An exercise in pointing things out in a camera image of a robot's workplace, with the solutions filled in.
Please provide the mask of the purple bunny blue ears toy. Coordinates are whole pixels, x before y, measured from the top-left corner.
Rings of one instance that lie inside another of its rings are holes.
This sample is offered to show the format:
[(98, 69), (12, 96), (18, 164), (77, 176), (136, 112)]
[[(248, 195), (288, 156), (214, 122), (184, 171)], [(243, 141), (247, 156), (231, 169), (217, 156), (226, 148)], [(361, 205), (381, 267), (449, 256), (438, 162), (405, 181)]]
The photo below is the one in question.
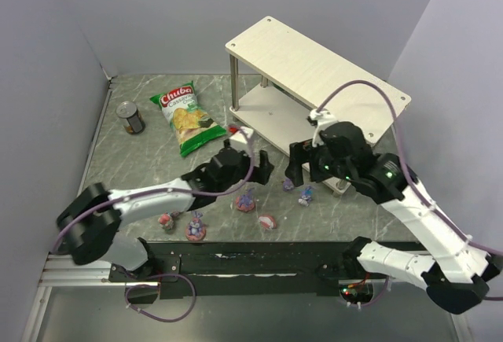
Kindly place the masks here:
[(305, 189), (301, 191), (298, 203), (301, 206), (308, 207), (311, 204), (312, 200), (313, 200), (313, 187), (307, 186)]

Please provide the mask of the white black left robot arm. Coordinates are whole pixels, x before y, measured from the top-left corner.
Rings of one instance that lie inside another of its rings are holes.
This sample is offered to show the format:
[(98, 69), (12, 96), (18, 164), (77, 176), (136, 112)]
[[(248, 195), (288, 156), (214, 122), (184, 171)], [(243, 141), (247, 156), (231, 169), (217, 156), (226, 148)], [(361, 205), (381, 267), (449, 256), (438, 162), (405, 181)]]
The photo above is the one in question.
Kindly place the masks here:
[(253, 160), (252, 154), (225, 141), (207, 163), (161, 185), (127, 190), (106, 190), (102, 183), (88, 186), (58, 216), (57, 243), (65, 245), (78, 266), (103, 260), (129, 278), (158, 274), (160, 265), (146, 240), (123, 236), (119, 229), (163, 213), (204, 208), (246, 182), (267, 184), (274, 169), (267, 152), (260, 151), (259, 165)]

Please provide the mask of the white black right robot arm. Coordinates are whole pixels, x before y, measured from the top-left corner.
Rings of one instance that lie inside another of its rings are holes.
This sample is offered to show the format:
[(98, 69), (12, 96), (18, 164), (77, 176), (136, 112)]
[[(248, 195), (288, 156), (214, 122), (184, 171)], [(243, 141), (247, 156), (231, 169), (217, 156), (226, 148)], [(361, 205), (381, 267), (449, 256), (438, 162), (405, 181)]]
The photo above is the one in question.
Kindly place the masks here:
[(315, 139), (290, 144), (285, 175), (296, 187), (303, 184), (304, 164), (313, 182), (331, 177), (349, 182), (398, 219), (427, 251), (415, 255), (357, 237), (343, 253), (348, 273), (365, 271), (405, 281), (451, 314), (462, 314), (486, 299), (489, 281), (502, 272), (501, 256), (458, 236), (397, 155), (373, 152), (359, 127), (338, 122), (320, 130)]

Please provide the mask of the small purple bunny head toy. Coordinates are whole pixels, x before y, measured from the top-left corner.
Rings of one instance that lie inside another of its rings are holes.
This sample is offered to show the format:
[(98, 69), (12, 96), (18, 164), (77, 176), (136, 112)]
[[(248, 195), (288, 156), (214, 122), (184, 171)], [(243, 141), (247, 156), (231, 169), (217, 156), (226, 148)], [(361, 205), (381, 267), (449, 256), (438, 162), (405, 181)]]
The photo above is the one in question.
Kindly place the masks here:
[(295, 189), (295, 185), (293, 184), (293, 182), (289, 178), (286, 178), (282, 182), (282, 189), (285, 192), (290, 192), (290, 191), (293, 191)]

